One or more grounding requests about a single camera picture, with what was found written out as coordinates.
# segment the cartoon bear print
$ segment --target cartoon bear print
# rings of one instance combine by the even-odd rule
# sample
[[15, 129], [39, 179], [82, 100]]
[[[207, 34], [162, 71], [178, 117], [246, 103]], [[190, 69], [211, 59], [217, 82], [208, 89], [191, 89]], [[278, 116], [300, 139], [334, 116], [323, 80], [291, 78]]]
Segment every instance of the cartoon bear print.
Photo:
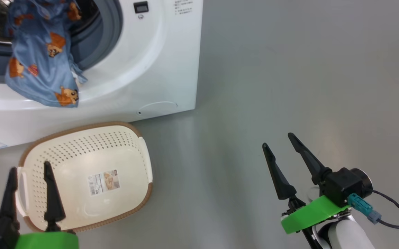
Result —
[[46, 44], [49, 57], [54, 58], [57, 54], [62, 53], [65, 46], [65, 38], [57, 33], [50, 32], [51, 43]]
[[33, 15], [32, 14], [24, 14], [24, 15], [20, 15], [15, 17], [15, 25], [19, 26], [22, 24], [22, 21], [24, 21], [24, 19], [33, 19]]
[[81, 12], [79, 11], [78, 7], [76, 6], [76, 3], [71, 2], [69, 6], [69, 11], [67, 12], [67, 17], [70, 19], [70, 21], [78, 21], [81, 19]]
[[76, 104], [76, 101], [79, 99], [78, 90], [71, 90], [63, 86], [61, 86], [61, 94], [55, 93], [55, 96], [61, 106]]
[[15, 57], [10, 58], [8, 62], [8, 70], [10, 78], [24, 78], [24, 76], [22, 75], [22, 72], [24, 71], [24, 66]]

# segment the digital display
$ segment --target digital display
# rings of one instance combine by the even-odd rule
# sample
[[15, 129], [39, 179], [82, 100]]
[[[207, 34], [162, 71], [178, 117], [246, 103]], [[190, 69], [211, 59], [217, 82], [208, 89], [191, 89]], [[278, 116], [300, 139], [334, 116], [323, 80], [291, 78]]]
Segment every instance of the digital display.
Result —
[[135, 7], [135, 13], [143, 13], [143, 12], [148, 12], [148, 3], [146, 2], [139, 2], [139, 3], [134, 3], [133, 6]]
[[141, 12], [147, 12], [148, 8], [147, 6], [137, 6], [136, 10], [138, 11], [138, 13], [141, 13]]

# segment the blue connector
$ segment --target blue connector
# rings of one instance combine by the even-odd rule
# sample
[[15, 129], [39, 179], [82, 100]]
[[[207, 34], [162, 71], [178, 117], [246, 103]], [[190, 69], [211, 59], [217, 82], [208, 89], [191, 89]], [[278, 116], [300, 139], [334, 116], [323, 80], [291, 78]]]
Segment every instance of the blue connector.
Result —
[[357, 194], [350, 194], [348, 196], [347, 203], [352, 208], [360, 211], [362, 214], [367, 216], [367, 219], [373, 224], [377, 224], [378, 219], [381, 219], [381, 214], [377, 211], [373, 211], [373, 207]]

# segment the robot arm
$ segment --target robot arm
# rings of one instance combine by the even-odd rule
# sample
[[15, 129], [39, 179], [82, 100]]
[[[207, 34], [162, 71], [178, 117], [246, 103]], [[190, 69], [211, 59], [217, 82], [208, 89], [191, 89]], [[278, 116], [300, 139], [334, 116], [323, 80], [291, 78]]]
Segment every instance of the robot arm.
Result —
[[[348, 202], [354, 200], [352, 197], [359, 196], [362, 200], [371, 194], [369, 190], [372, 190], [373, 186], [369, 177], [359, 169], [342, 168], [333, 172], [294, 134], [289, 133], [288, 137], [304, 159], [313, 183], [319, 186], [320, 198], [309, 205], [298, 199], [296, 189], [284, 177], [269, 146], [263, 144], [278, 199], [289, 200], [289, 210], [281, 217], [281, 224], [286, 233], [302, 232], [312, 249], [375, 249], [364, 230], [351, 216], [351, 208], [348, 205]], [[316, 225], [326, 221], [329, 223], [318, 232]]]
[[50, 162], [44, 162], [44, 180], [47, 183], [46, 233], [19, 234], [16, 218], [15, 191], [18, 188], [16, 168], [12, 168], [7, 180], [0, 209], [0, 249], [78, 249], [78, 237], [73, 231], [61, 232], [56, 224], [65, 219], [60, 193], [58, 192]]

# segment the basket rim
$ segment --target basket rim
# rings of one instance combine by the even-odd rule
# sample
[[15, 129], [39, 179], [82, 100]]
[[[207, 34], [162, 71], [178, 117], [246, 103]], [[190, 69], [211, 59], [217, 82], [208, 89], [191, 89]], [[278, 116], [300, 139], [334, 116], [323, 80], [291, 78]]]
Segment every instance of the basket rim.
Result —
[[87, 126], [80, 126], [72, 129], [68, 129], [65, 131], [57, 132], [51, 135], [48, 135], [46, 137], [40, 138], [33, 142], [22, 154], [21, 159], [19, 160], [18, 167], [24, 167], [24, 163], [26, 162], [27, 155], [30, 153], [30, 151], [33, 150], [36, 146], [47, 142], [49, 140], [52, 140], [57, 137], [61, 137], [67, 134], [75, 133], [75, 132], [80, 132], [84, 130], [89, 130], [89, 129], [94, 129], [94, 128], [99, 128], [99, 127], [105, 127], [105, 126], [126, 126], [127, 128], [131, 129], [138, 137], [142, 137], [141, 133], [136, 129], [134, 126], [132, 126], [129, 123], [125, 122], [120, 122], [120, 121], [113, 121], [113, 122], [104, 122], [104, 123], [94, 123], [94, 124], [89, 124]]
[[[121, 121], [113, 121], [113, 122], [104, 122], [104, 123], [94, 123], [94, 124], [89, 124], [87, 126], [80, 126], [80, 127], [76, 127], [76, 128], [72, 128], [72, 129], [68, 129], [65, 131], [61, 131], [61, 132], [57, 132], [51, 135], [48, 135], [46, 137], [40, 138], [38, 140], [36, 140], [35, 142], [33, 142], [22, 154], [21, 159], [19, 160], [18, 166], [19, 167], [24, 167], [24, 163], [27, 159], [28, 154], [38, 145], [47, 142], [49, 140], [52, 140], [54, 138], [57, 137], [61, 137], [67, 134], [71, 134], [71, 133], [75, 133], [75, 132], [79, 132], [79, 131], [84, 131], [84, 130], [89, 130], [89, 129], [94, 129], [94, 128], [99, 128], [99, 127], [105, 127], [105, 126], [125, 126], [129, 129], [131, 129], [138, 137], [142, 137], [141, 133], [138, 131], [138, 129], [136, 129], [134, 126], [132, 126], [129, 123], [125, 123], [125, 122], [121, 122]], [[71, 230], [73, 230], [74, 232], [82, 232], [82, 231], [86, 231], [86, 230], [90, 230], [93, 228], [97, 228], [97, 227], [101, 227], [103, 225], [107, 225], [110, 224], [112, 222], [118, 221], [120, 219], [126, 218], [127, 216], [130, 216], [134, 213], [136, 213], [137, 211], [139, 211], [149, 200], [150, 195], [152, 194], [152, 189], [153, 189], [153, 182], [150, 182], [148, 184], [147, 187], [147, 193], [144, 197], [144, 200], [134, 209], [120, 214], [118, 216], [115, 216], [113, 218], [107, 219], [105, 221], [102, 222], [98, 222], [92, 225], [86, 225], [84, 227], [77, 227], [77, 228], [73, 228]], [[40, 228], [38, 228], [35, 224], [33, 224], [32, 220], [30, 219], [29, 216], [25, 216], [24, 218], [24, 222], [26, 223], [27, 227], [29, 227], [33, 232], [44, 232], [43, 230], [41, 230]]]

